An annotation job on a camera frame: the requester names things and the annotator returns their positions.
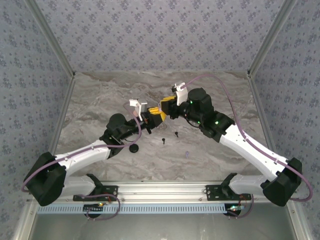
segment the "marble surface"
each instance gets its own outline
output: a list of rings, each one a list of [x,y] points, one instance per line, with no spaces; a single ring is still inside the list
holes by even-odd
[[[174,83],[188,82],[203,71],[177,72],[92,72],[77,73],[56,154],[86,146],[98,139],[115,113],[129,113],[123,103],[144,98],[149,107],[170,96]],[[223,80],[236,107],[243,129],[266,145],[258,112],[244,72],[215,72]],[[213,78],[202,78],[188,89],[203,87],[217,111],[233,117],[228,99]],[[233,150],[205,137],[182,118],[169,117],[137,142],[139,151],[129,148],[118,155],[91,164],[75,175],[95,174],[100,180],[223,180],[229,173],[258,175],[259,171]]]

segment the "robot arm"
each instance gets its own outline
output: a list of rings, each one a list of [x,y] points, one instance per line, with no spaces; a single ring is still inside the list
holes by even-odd
[[[242,176],[231,173],[221,184],[223,194],[227,198],[230,197],[231,200],[234,194],[263,194],[272,203],[285,206],[300,185],[301,178],[267,158],[246,140],[250,140],[265,153],[275,157],[278,162],[290,165],[300,173],[301,162],[296,158],[288,160],[270,151],[246,133],[244,139],[235,122],[214,109],[211,97],[203,88],[195,88],[188,93],[186,88],[181,88],[182,85],[184,83],[172,88],[175,95],[165,97],[160,103],[161,109],[158,107],[147,109],[145,101],[130,101],[139,116],[141,129],[146,129],[151,134],[151,130],[160,125],[166,116],[170,116],[171,119],[182,117],[188,123],[198,124],[197,127],[205,136],[236,151],[263,174]],[[39,172],[26,184],[26,187],[41,206],[54,202],[60,196],[92,194],[97,187],[92,176],[74,178],[70,175],[92,163],[117,155],[123,147],[106,147],[106,145],[124,145],[122,140],[137,133],[138,126],[134,119],[126,121],[122,114],[116,113],[111,116],[104,134],[94,143],[57,156],[52,156],[49,152],[42,154],[25,180],[45,164],[55,159],[61,161]]]

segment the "black bracket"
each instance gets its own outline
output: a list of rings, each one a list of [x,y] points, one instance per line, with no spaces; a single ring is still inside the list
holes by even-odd
[[[250,194],[236,194],[229,187],[231,179],[237,175],[230,173],[220,185],[206,185],[205,193],[208,201],[241,201],[251,200]]]
[[[103,185],[98,178],[96,178],[93,174],[87,174],[89,178],[91,178],[95,184],[95,188],[93,191],[89,194],[89,196],[92,195],[101,195],[101,194],[111,194],[114,196],[118,196],[118,189],[119,187],[116,185]],[[100,196],[95,198],[88,198],[88,197],[81,197],[79,195],[73,196],[73,201],[75,202],[115,202],[117,201],[113,197],[108,196]]]
[[[243,201],[251,200],[250,194],[235,194],[229,193],[228,195],[224,193],[223,187],[221,185],[206,185],[205,186],[206,199],[208,201]]]

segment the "blue patterned wall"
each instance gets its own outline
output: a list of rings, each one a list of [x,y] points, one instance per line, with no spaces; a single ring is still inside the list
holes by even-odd
[[[254,77],[276,148],[303,162],[304,209],[320,239],[320,3],[299,0]],[[301,191],[307,194],[303,185]]]
[[[11,239],[20,186],[48,150],[69,79],[23,0],[0,1],[0,239]]]
[[[37,0],[76,72],[247,70],[283,0]]]

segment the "wire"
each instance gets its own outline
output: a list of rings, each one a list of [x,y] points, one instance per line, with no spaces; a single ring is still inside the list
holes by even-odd
[[[242,129],[242,127],[241,127],[241,125],[240,125],[240,121],[239,121],[239,118],[238,118],[238,115],[237,115],[235,106],[234,106],[234,104],[233,104],[233,102],[232,102],[231,96],[230,96],[230,94],[229,94],[226,86],[224,85],[224,83],[222,82],[222,80],[221,80],[220,78],[218,78],[218,77],[215,76],[214,74],[204,74],[204,75],[200,75],[200,76],[195,77],[195,78],[192,79],[191,81],[187,82],[185,85],[183,85],[183,86],[181,87],[181,89],[184,89],[185,87],[187,87],[188,85],[190,85],[190,84],[193,83],[194,81],[196,81],[196,80],[198,80],[198,79],[200,79],[200,78],[203,78],[203,77],[212,77],[212,78],[216,79],[216,80],[221,84],[221,86],[222,86],[222,88],[223,88],[223,90],[224,90],[224,92],[225,92],[225,94],[226,94],[226,96],[227,96],[227,98],[228,98],[228,100],[229,100],[229,103],[230,103],[230,105],[231,105],[231,109],[232,109],[232,112],[233,112],[233,115],[234,115],[234,119],[235,119],[236,125],[237,125],[237,127],[238,127],[238,129],[239,129],[239,132],[240,132],[240,134],[242,135],[243,139],[244,139],[245,141],[247,141],[247,143],[248,143],[249,145],[251,145],[251,147],[253,147],[255,150],[257,150],[259,153],[261,153],[262,155],[264,155],[264,156],[266,156],[267,158],[271,159],[272,161],[276,162],[277,164],[280,164],[281,166],[289,169],[291,172],[293,172],[294,174],[296,174],[299,178],[301,178],[301,179],[305,182],[306,186],[307,186],[308,189],[309,189],[309,196],[306,197],[306,198],[303,198],[303,199],[300,199],[300,198],[290,198],[290,200],[296,201],[296,202],[306,202],[306,201],[310,200],[310,199],[313,197],[313,195],[314,195],[314,191],[313,191],[313,189],[312,189],[312,186],[311,186],[310,182],[305,178],[305,176],[303,176],[300,172],[298,172],[297,170],[295,170],[295,169],[292,168],[291,166],[289,166],[289,165],[287,165],[287,164],[285,164],[285,163],[283,163],[283,162],[281,162],[281,161],[278,161],[278,160],[277,160],[275,157],[273,157],[273,156],[270,156],[269,154],[267,154],[266,152],[264,152],[263,150],[261,150],[259,147],[257,147],[256,145],[254,145],[254,144],[247,138],[244,130]]]
[[[204,114],[201,113],[201,114],[200,114],[200,125],[201,125],[203,128],[205,128],[203,117],[204,117]]]
[[[67,157],[70,159],[74,156],[77,156],[79,154],[82,154],[84,152],[87,152],[89,150],[93,150],[93,149],[97,149],[97,148],[125,148],[125,147],[129,147],[133,144],[135,144],[139,138],[141,137],[141,134],[142,134],[142,130],[141,130],[141,126],[140,126],[140,123],[137,119],[137,117],[133,114],[133,112],[130,111],[130,109],[128,108],[128,105],[129,102],[126,102],[125,104],[123,104],[123,107],[133,116],[133,119],[135,120],[136,124],[137,124],[137,127],[138,127],[138,136],[136,137],[136,139],[134,141],[132,141],[131,143],[128,143],[128,144],[124,144],[124,145],[107,145],[107,144],[100,144],[100,145],[96,145],[96,146],[93,146],[93,148],[90,146],[90,147],[87,147],[87,148],[84,148],[82,150],[79,150],[79,151],[76,151],[70,155],[68,155]],[[29,191],[25,189],[25,186],[28,184],[28,182],[35,176],[37,175],[39,172],[41,172],[42,170],[56,164],[56,163],[59,163],[63,160],[65,160],[65,156],[62,157],[62,158],[59,158],[59,159],[56,159],[54,161],[51,161],[45,165],[43,165],[42,167],[38,168],[37,170],[35,170],[22,184],[22,187],[21,187],[21,191],[24,192],[24,193],[28,193]]]
[[[244,200],[245,200],[244,208],[246,208],[246,207],[247,207],[247,199],[246,199],[245,196],[243,196],[242,194],[240,194],[239,196],[240,196],[241,199],[244,199]]]
[[[127,139],[125,139],[125,141],[127,141],[127,142],[129,142],[129,143],[133,143],[133,141],[130,141],[130,140],[127,140]]]
[[[185,120],[186,120],[186,122],[187,122],[188,124],[190,124],[192,127],[197,128],[197,129],[199,128],[199,126],[193,125],[188,119],[185,118]]]
[[[104,194],[98,194],[98,195],[90,195],[90,196],[87,196],[87,195],[78,195],[79,197],[82,197],[82,198],[88,198],[88,199],[92,199],[92,198],[98,198],[98,197],[111,197],[111,198],[114,198],[117,202],[118,202],[118,208],[116,209],[115,213],[111,216],[107,216],[107,217],[100,217],[100,218],[92,218],[92,217],[89,217],[89,212],[90,210],[92,209],[92,207],[90,207],[87,211],[86,211],[86,217],[88,218],[88,220],[92,220],[92,221],[104,221],[104,220],[109,220],[109,219],[112,219],[114,218],[115,216],[118,215],[118,213],[120,212],[120,209],[121,209],[121,203],[120,203],[120,200],[119,198],[117,198],[117,196],[115,195],[112,195],[112,194],[108,194],[108,193],[104,193]]]
[[[229,213],[231,215],[234,215],[233,218],[235,218],[235,219],[243,219],[243,218],[245,218],[246,216],[248,216],[251,213],[252,209],[254,208],[254,203],[255,203],[254,195],[251,194],[251,205],[250,205],[249,210],[245,214],[243,214],[241,216],[238,216],[237,214],[235,214],[232,211],[227,211],[227,213]]]

